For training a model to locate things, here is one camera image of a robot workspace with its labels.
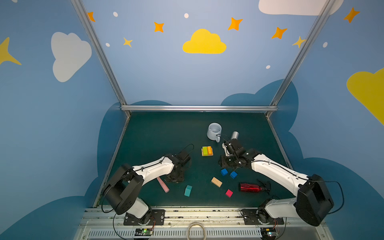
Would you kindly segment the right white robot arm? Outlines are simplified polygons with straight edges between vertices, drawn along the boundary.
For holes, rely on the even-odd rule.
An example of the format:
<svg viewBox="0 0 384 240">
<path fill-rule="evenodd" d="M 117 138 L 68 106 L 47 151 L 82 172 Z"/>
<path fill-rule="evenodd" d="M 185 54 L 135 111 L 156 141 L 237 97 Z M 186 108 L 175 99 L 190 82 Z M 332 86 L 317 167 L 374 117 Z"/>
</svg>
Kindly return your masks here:
<svg viewBox="0 0 384 240">
<path fill-rule="evenodd" d="M 307 224 L 317 227 L 330 214 L 334 201 L 326 182 L 314 174 L 308 176 L 291 170 L 255 149 L 246 150 L 237 139 L 222 144 L 224 155 L 220 165 L 224 168 L 251 169 L 275 181 L 293 194 L 293 198 L 267 200 L 256 212 L 262 225 L 273 219 L 300 218 Z"/>
</svg>

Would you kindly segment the lime green block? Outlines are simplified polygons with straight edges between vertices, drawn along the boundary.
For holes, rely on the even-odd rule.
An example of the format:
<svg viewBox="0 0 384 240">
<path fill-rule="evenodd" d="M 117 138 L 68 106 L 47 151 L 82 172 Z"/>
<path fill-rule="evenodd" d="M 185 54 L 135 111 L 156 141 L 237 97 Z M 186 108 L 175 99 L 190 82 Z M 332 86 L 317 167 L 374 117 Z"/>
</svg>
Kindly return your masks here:
<svg viewBox="0 0 384 240">
<path fill-rule="evenodd" d="M 202 147 L 202 155 L 208 155 L 207 147 Z"/>
</svg>

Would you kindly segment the orange yellow block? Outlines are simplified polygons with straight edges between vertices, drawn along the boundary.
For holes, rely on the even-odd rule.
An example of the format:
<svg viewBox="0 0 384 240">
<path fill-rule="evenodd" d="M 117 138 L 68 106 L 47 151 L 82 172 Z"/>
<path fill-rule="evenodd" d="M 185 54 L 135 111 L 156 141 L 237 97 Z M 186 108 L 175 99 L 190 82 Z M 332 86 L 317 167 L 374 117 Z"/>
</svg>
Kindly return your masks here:
<svg viewBox="0 0 384 240">
<path fill-rule="evenodd" d="M 213 149 L 212 149 L 211 146 L 208 146 L 208 147 L 207 147 L 207 153 L 208 153 L 209 156 L 212 156 L 212 155 L 213 155 Z"/>
</svg>

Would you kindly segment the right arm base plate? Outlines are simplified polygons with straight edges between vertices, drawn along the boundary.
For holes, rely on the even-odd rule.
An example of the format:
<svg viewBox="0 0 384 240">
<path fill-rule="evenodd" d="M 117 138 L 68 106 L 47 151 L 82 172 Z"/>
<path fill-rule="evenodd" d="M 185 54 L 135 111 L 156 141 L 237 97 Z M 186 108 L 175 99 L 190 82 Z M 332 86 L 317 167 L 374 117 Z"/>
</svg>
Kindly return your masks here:
<svg viewBox="0 0 384 240">
<path fill-rule="evenodd" d="M 240 211 L 246 225 L 284 225 L 283 218 L 274 219 L 265 210 L 241 209 Z"/>
</svg>

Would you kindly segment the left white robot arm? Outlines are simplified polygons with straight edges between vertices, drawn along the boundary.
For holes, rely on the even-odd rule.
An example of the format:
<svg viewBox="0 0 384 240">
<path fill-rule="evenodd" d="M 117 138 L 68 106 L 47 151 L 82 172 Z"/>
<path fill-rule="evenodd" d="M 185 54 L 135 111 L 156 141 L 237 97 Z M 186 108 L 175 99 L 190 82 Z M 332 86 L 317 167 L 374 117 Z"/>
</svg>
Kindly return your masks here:
<svg viewBox="0 0 384 240">
<path fill-rule="evenodd" d="M 184 166 L 190 159 L 190 155 L 182 150 L 144 165 L 123 164 L 105 184 L 102 195 L 117 215 L 128 214 L 137 223 L 146 224 L 152 209 L 139 198 L 142 187 L 161 176 L 166 176 L 170 182 L 182 182 Z"/>
</svg>

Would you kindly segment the magenta cube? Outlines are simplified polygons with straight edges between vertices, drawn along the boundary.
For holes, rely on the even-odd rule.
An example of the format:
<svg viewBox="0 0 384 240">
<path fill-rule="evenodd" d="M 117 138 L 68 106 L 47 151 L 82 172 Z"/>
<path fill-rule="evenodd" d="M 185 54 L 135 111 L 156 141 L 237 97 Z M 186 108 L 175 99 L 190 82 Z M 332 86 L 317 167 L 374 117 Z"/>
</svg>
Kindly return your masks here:
<svg viewBox="0 0 384 240">
<path fill-rule="evenodd" d="M 227 196 L 227 197 L 231 198 L 232 195 L 233 195 L 233 191 L 231 191 L 231 190 L 227 190 L 227 191 L 226 191 L 226 196 Z"/>
</svg>

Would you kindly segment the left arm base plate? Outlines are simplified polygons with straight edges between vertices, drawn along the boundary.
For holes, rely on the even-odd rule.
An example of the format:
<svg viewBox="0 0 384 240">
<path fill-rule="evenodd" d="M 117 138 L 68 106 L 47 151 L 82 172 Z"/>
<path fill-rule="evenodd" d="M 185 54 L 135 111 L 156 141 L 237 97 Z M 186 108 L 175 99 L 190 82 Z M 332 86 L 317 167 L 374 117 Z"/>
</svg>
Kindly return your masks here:
<svg viewBox="0 0 384 240">
<path fill-rule="evenodd" d="M 132 214 L 126 213 L 124 226 L 163 226 L 165 219 L 165 210 L 149 209 L 141 218 L 137 218 Z"/>
</svg>

